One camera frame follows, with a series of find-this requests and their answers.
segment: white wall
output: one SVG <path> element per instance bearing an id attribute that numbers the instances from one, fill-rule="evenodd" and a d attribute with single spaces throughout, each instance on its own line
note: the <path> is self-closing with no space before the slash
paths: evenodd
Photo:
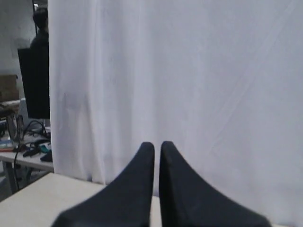
<path id="1" fill-rule="evenodd" d="M 17 48 L 27 47 L 35 37 L 31 0 L 0 0 L 0 74 L 18 75 L 20 97 L 24 96 Z"/>

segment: white curtain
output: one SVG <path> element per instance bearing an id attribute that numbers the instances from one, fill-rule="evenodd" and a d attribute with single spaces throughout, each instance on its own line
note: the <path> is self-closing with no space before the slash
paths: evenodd
<path id="1" fill-rule="evenodd" d="M 50 0 L 55 172 L 108 183 L 172 140 L 217 189 L 303 225 L 303 1 Z"/>

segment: desk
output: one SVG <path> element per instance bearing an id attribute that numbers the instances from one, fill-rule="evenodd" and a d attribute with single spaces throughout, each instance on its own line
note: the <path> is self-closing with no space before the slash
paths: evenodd
<path id="1" fill-rule="evenodd" d="M 100 184 L 48 174 L 0 203 L 1 225 L 49 227 L 61 211 L 86 200 L 103 188 Z M 161 227 L 158 197 L 153 196 L 151 209 L 151 226 Z"/>
<path id="2" fill-rule="evenodd" d="M 41 139 L 41 137 L 31 137 L 26 136 L 25 142 L 34 142 Z M 5 177 L 9 183 L 9 188 L 11 193 L 14 194 L 17 191 L 14 171 L 12 163 L 14 163 L 16 153 L 13 152 L 0 152 L 0 161 L 3 162 L 3 170 L 5 172 Z M 40 170 L 45 170 L 53 172 L 53 163 L 52 162 L 42 162 L 40 160 L 45 154 L 37 154 L 33 157 L 23 157 L 23 153 L 18 153 L 16 163 L 21 166 L 27 166 L 31 168 L 36 168 Z"/>

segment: electronic device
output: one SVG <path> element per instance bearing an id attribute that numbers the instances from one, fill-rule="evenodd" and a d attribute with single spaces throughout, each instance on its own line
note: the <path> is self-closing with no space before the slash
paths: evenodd
<path id="1" fill-rule="evenodd" d="M 48 48 L 18 49 L 29 118 L 50 119 Z"/>
<path id="2" fill-rule="evenodd" d="M 218 192 L 201 178 L 172 142 L 160 155 L 163 227 L 270 227 L 268 220 Z"/>
<path id="3" fill-rule="evenodd" d="M 64 211 L 53 227 L 148 227 L 154 146 L 143 143 L 122 173 L 98 194 Z"/>

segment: white table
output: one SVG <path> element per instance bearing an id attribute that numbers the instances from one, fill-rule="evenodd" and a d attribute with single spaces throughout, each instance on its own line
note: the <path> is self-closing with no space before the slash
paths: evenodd
<path id="1" fill-rule="evenodd" d="M 41 137 L 32 137 L 26 136 L 25 142 L 34 142 L 36 140 L 42 139 Z M 42 162 L 40 160 L 45 154 L 37 154 L 33 157 L 23 157 L 23 152 L 18 153 L 16 164 L 21 166 L 27 166 L 35 169 L 45 170 L 48 172 L 53 172 L 53 163 L 52 162 Z M 5 173 L 5 177 L 9 183 L 9 188 L 11 190 L 11 194 L 17 192 L 17 186 L 13 171 L 12 163 L 14 163 L 16 153 L 14 152 L 0 152 L 0 161 L 3 162 L 3 170 Z"/>
<path id="2" fill-rule="evenodd" d="M 100 184 L 48 174 L 0 203 L 1 226 L 49 227 L 61 211 L 103 188 Z M 151 226 L 161 227 L 158 197 L 152 198 L 151 209 Z"/>

